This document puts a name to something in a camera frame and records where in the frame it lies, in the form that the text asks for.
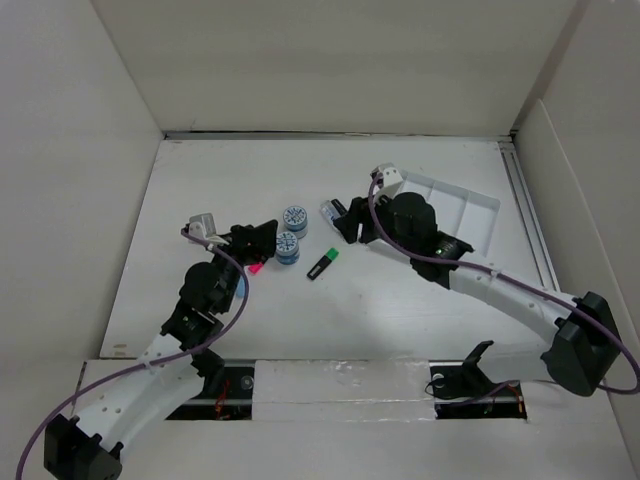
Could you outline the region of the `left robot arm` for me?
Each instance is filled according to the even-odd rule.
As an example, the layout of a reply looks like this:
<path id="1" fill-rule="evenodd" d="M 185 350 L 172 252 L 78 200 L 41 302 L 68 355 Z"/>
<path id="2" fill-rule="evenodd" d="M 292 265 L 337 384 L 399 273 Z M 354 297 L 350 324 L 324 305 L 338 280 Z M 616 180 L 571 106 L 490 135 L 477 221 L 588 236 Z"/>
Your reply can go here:
<path id="1" fill-rule="evenodd" d="M 236 289 L 247 285 L 246 267 L 272 258 L 277 220 L 234 225 L 207 239 L 181 230 L 211 253 L 185 273 L 178 301 L 159 334 L 135 365 L 94 382 L 110 387 L 67 418 L 56 411 L 44 425 L 43 463 L 56 479 L 116 479 L 133 442 L 187 400 L 222 387 L 225 361 L 211 349 L 231 326 L 219 317 L 231 309 Z"/>

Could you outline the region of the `green black highlighter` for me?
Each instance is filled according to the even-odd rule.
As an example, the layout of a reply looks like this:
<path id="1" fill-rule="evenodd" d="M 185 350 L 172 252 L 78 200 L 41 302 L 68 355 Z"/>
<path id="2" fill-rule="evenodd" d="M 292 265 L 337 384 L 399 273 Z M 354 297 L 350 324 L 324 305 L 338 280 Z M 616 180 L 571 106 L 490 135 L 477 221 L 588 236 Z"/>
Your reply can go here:
<path id="1" fill-rule="evenodd" d="M 314 266 L 307 272 L 306 277 L 314 281 L 319 275 L 324 272 L 328 266 L 336 260 L 339 252 L 335 248 L 330 248 L 315 264 Z"/>

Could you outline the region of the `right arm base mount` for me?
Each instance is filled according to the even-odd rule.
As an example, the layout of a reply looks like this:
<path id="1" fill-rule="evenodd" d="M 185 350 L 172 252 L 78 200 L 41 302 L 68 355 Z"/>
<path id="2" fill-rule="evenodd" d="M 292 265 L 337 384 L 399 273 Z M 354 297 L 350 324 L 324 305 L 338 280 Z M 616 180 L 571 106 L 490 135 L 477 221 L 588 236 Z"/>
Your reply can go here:
<path id="1" fill-rule="evenodd" d="M 493 341 L 479 343 L 460 361 L 429 363 L 424 392 L 434 399 L 437 420 L 527 419 L 519 383 L 493 383 L 479 362 Z"/>

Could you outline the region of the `blue black highlighter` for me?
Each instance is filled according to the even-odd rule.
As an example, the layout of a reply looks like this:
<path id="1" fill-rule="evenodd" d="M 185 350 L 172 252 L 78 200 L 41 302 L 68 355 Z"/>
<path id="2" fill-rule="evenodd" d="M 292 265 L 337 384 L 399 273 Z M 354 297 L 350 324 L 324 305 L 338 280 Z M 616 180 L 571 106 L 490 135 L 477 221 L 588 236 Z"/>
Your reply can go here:
<path id="1" fill-rule="evenodd" d="M 335 227 L 334 222 L 346 214 L 347 209 L 338 199 L 332 199 L 321 204 L 320 213 L 331 227 Z"/>

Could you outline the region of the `pink black highlighter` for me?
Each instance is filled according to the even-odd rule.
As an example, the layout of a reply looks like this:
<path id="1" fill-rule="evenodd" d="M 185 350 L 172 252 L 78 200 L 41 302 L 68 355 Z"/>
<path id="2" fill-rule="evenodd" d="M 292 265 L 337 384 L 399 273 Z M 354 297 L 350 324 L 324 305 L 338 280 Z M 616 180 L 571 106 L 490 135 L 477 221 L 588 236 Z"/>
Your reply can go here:
<path id="1" fill-rule="evenodd" d="M 254 264 L 248 267 L 248 271 L 252 275 L 257 275 L 262 270 L 263 267 L 264 267 L 263 263 Z"/>

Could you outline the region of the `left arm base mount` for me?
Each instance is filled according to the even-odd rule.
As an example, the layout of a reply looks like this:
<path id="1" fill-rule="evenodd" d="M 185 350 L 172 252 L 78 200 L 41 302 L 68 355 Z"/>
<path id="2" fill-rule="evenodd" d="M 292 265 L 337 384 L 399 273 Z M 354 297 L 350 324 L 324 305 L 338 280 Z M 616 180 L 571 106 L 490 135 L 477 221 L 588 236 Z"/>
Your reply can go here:
<path id="1" fill-rule="evenodd" d="M 202 392 L 177 408 L 167 420 L 251 420 L 254 386 L 254 360 L 227 362 L 219 380 L 206 380 Z"/>

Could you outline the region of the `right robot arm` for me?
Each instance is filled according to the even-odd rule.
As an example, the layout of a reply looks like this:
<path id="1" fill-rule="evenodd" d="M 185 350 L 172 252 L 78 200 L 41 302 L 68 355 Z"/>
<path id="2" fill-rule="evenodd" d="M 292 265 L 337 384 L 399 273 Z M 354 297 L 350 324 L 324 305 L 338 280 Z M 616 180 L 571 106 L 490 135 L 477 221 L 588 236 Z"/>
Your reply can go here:
<path id="1" fill-rule="evenodd" d="M 469 243 L 440 230 L 435 209 L 418 193 L 329 204 L 337 212 L 331 222 L 347 243 L 388 240 L 419 277 L 474 298 L 536 334 L 535 342 L 522 347 L 482 338 L 466 357 L 434 368 L 429 385 L 437 398 L 489 396 L 521 380 L 554 383 L 582 397 L 601 388 L 622 351 L 602 296 L 550 293 L 490 266 Z"/>

